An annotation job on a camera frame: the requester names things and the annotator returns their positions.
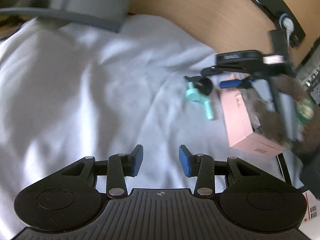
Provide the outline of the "black funnel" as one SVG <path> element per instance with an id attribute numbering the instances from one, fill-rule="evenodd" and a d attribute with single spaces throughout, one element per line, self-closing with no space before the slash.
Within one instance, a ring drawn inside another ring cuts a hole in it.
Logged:
<path id="1" fill-rule="evenodd" d="M 201 94 L 209 96 L 213 91 L 213 83 L 207 77 L 202 76 L 184 76 L 184 79 L 191 83 L 188 87 L 197 89 Z"/>

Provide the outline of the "teal plastic funnel tool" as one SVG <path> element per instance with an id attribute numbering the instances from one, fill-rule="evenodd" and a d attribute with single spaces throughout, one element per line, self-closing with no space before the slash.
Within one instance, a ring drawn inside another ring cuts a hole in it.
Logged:
<path id="1" fill-rule="evenodd" d="M 185 92 L 185 98 L 191 102 L 197 102 L 204 105 L 204 110 L 206 113 L 206 117 L 208 120 L 214 119 L 214 113 L 211 105 L 211 100 L 208 96 L 204 95 L 200 92 L 198 88 L 196 88 L 193 82 L 188 82 L 188 89 Z"/>

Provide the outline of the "glass panel computer case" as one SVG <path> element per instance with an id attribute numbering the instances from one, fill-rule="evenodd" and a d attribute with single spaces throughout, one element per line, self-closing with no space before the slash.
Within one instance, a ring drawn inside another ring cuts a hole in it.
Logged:
<path id="1" fill-rule="evenodd" d="M 280 75 L 274 81 L 277 89 L 295 102 L 298 138 L 293 141 L 292 152 L 303 164 L 300 181 L 319 195 L 319 105 L 296 78 Z"/>

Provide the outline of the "pink cardboard box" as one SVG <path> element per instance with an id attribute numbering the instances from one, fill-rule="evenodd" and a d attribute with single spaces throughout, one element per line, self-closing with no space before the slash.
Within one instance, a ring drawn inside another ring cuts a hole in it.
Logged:
<path id="1" fill-rule="evenodd" d="M 231 74 L 224 81 L 233 79 L 238 78 Z M 231 148 L 264 158 L 273 158 L 285 151 L 284 146 L 264 137 L 260 122 L 247 109 L 240 89 L 220 89 L 220 101 Z"/>

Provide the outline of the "black power strip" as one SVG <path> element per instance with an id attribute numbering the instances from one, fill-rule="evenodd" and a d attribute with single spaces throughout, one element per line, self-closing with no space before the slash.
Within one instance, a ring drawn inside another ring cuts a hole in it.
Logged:
<path id="1" fill-rule="evenodd" d="M 284 18 L 289 18 L 294 25 L 294 30 L 290 37 L 290 45 L 298 47 L 304 40 L 306 34 L 298 22 L 297 18 L 284 2 L 284 0 L 251 0 L 254 2 L 274 23 L 277 28 L 283 29 Z"/>

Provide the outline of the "grey cloth table cover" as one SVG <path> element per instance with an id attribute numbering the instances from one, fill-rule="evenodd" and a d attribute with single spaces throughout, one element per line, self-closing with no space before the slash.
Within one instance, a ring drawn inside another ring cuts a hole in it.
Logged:
<path id="1" fill-rule="evenodd" d="M 180 145 L 215 160 L 237 156 L 280 178 L 276 159 L 229 147 L 217 91 L 214 120 L 185 99 L 186 76 L 215 51 L 163 18 L 129 17 L 120 33 L 32 20 L 1 43 L 1 239 L 22 229 L 14 199 L 25 187 L 85 157 L 144 148 L 133 188 L 193 188 Z"/>

